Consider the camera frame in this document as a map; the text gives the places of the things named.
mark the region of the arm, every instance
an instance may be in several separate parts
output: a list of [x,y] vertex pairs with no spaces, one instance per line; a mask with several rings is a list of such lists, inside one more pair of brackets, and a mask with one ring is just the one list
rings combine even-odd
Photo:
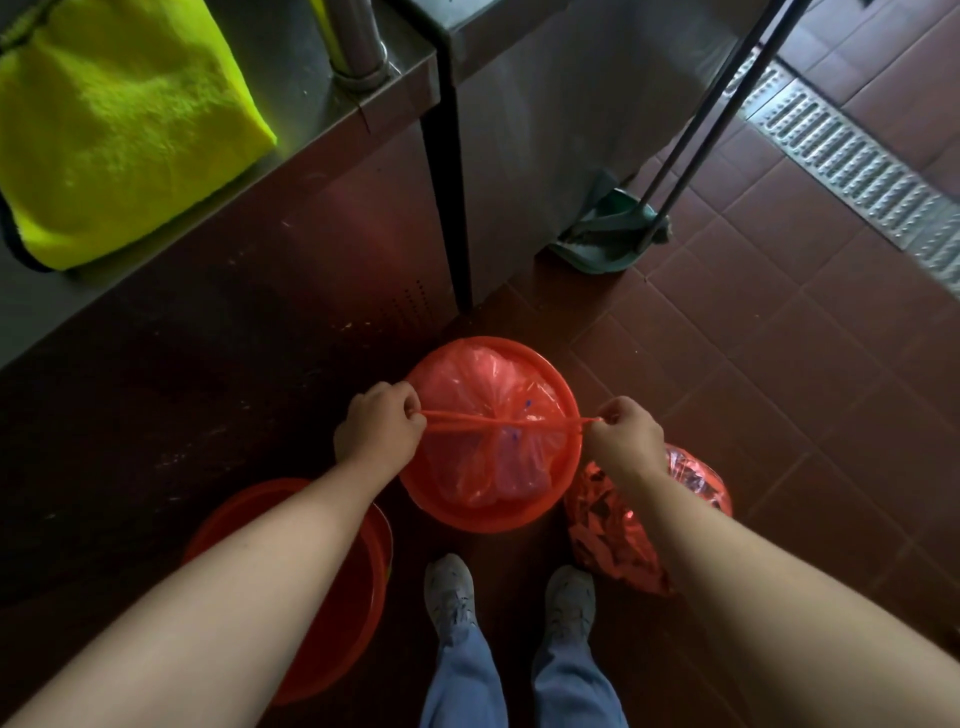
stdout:
[[254,725],[368,506],[413,457],[419,408],[406,382],[357,395],[333,470],[155,586],[8,728]]
[[960,724],[960,665],[864,597],[710,508],[666,472],[663,430],[608,403],[588,451],[766,725]]

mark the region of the floor tile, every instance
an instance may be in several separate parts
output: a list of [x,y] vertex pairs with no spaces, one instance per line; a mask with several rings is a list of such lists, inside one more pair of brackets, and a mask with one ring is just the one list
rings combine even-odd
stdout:
[[658,361],[609,314],[573,343],[573,352],[615,396],[662,416],[683,393]]
[[960,8],[890,64],[844,106],[914,169],[933,163],[960,129]]
[[733,363],[814,441],[882,371],[803,294],[751,339]]
[[742,725],[662,630],[645,619],[651,602],[662,608],[662,597],[634,593],[608,579],[598,580],[596,591],[599,619],[590,648],[631,725]]
[[821,447],[911,536],[957,487],[960,435],[893,379],[849,412]]
[[960,136],[923,170],[924,178],[954,201],[960,200]]
[[[722,428],[722,434],[710,434],[721,437],[721,442],[732,439],[750,457],[767,478],[764,492],[813,447],[796,426],[729,363],[721,365],[713,376],[671,413],[667,422],[675,424],[684,419],[701,419]],[[674,444],[685,448],[683,442]],[[696,449],[691,452],[709,462]],[[728,476],[720,470],[718,472],[726,482]]]
[[788,475],[747,525],[860,592],[889,570],[907,543],[890,518],[820,454]]
[[821,268],[805,291],[887,363],[950,303],[946,288],[871,228]]
[[649,283],[634,286],[611,314],[685,390],[700,384],[723,360],[723,354]]
[[639,282],[633,268],[589,276],[550,251],[538,253],[510,279],[516,292],[537,311],[545,331],[567,343]]
[[954,657],[960,657],[960,587],[921,550],[910,550],[876,589],[874,599]]
[[727,209],[750,185],[751,182],[716,150],[704,160],[690,181],[693,190],[717,212]]
[[564,352],[552,363],[570,386],[582,417],[592,417],[602,404],[613,399],[613,393],[573,352]]
[[724,216],[797,283],[813,278],[863,227],[792,159],[774,167]]
[[865,8],[861,0],[824,0],[804,15],[801,26],[832,50],[889,3],[875,0]]
[[840,51],[833,51],[804,73],[804,79],[837,106],[846,104],[869,79],[845,59]]
[[918,537],[917,543],[941,569],[960,582],[960,528],[957,527],[957,515],[960,514],[960,473],[957,476],[956,489],[940,512],[934,516],[927,530]]
[[696,235],[650,281],[725,352],[746,341],[796,290],[722,218]]
[[877,76],[929,29],[908,4],[889,3],[857,28],[837,50],[867,79]]
[[496,289],[469,314],[455,319],[444,330],[443,339],[452,341],[465,336],[514,339],[547,358],[564,349],[564,342],[546,329],[538,313],[508,283]]
[[951,302],[916,345],[903,355],[897,373],[934,409],[960,429],[960,303]]
[[780,47],[777,55],[797,73],[804,74],[822,61],[831,50],[803,25],[798,25]]
[[757,182],[783,159],[783,152],[750,124],[721,146],[720,154],[740,170],[750,184]]

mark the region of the metal pipe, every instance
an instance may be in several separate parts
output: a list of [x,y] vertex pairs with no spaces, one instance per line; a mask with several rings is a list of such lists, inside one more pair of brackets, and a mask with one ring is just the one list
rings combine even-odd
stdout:
[[806,8],[809,4],[810,0],[794,0],[793,5],[791,5],[787,12],[783,14],[783,18],[774,29],[774,32],[770,35],[770,39],[763,44],[759,55],[756,57],[756,61],[754,61],[753,65],[751,65],[744,74],[743,80],[736,88],[733,96],[731,96],[730,101],[727,102],[727,105],[723,107],[722,111],[720,111],[720,116],[717,117],[717,120],[713,123],[713,126],[710,127],[710,131],[707,132],[707,136],[704,138],[700,148],[697,150],[696,154],[693,155],[693,159],[690,160],[690,163],[680,175],[677,183],[674,185],[673,189],[670,190],[670,194],[667,195],[666,200],[663,202],[663,206],[657,213],[657,217],[654,219],[653,224],[640,241],[639,247],[645,245],[650,238],[653,237],[657,226],[662,222],[663,218],[667,216],[667,214],[673,208],[674,203],[677,202],[681,194],[686,189],[687,184],[697,173],[697,170],[700,169],[700,165],[704,163],[704,160],[713,150],[713,146],[716,144],[717,139],[719,139],[720,135],[727,129],[727,126],[730,124],[733,116],[740,110],[740,106],[743,104],[744,99],[746,99],[753,90],[754,85],[760,78],[760,75],[764,70],[766,70],[767,65],[769,65],[770,61],[773,60],[773,57],[780,50],[780,47],[783,45],[783,42],[786,40],[787,36],[789,36],[790,32],[793,31],[794,26],[796,26],[800,18],[804,16]]
[[720,69],[720,72],[714,77],[713,83],[710,84],[710,88],[707,90],[707,95],[704,97],[703,102],[697,107],[697,112],[693,115],[693,118],[690,119],[690,123],[686,125],[684,133],[677,140],[677,143],[673,145],[673,149],[670,150],[670,156],[667,157],[666,161],[660,166],[657,175],[653,178],[653,181],[650,182],[647,191],[643,193],[643,197],[640,198],[641,208],[649,205],[653,196],[657,194],[657,189],[666,178],[667,173],[673,165],[677,163],[677,159],[684,153],[684,149],[686,149],[686,145],[690,143],[690,139],[693,138],[693,135],[695,135],[703,125],[709,113],[713,111],[713,107],[720,100],[720,97],[727,89],[730,81],[733,80],[733,76],[736,75],[740,66],[750,57],[754,46],[759,43],[767,27],[774,21],[774,18],[777,17],[777,13],[780,12],[780,8],[783,7],[783,3],[784,0],[771,2],[756,23],[754,23],[754,27],[743,37],[733,53],[727,58],[724,67]]
[[390,75],[371,0],[310,0],[337,83],[348,91],[373,90]]

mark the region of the leg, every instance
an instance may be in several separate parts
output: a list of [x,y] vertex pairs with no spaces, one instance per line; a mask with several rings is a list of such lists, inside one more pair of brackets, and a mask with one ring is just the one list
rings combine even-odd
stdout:
[[454,554],[431,564],[423,595],[440,637],[440,652],[420,728],[506,728],[507,704],[490,648],[477,626],[467,565]]
[[596,613],[592,577],[560,567],[546,587],[546,634],[534,659],[537,720],[542,728],[626,728],[610,681],[587,643]]

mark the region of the left hand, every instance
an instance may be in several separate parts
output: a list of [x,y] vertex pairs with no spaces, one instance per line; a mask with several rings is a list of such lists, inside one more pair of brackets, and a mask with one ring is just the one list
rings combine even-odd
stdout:
[[333,451],[338,463],[376,468],[386,485],[413,459],[425,428],[410,382],[381,381],[350,402],[347,418],[333,433]]

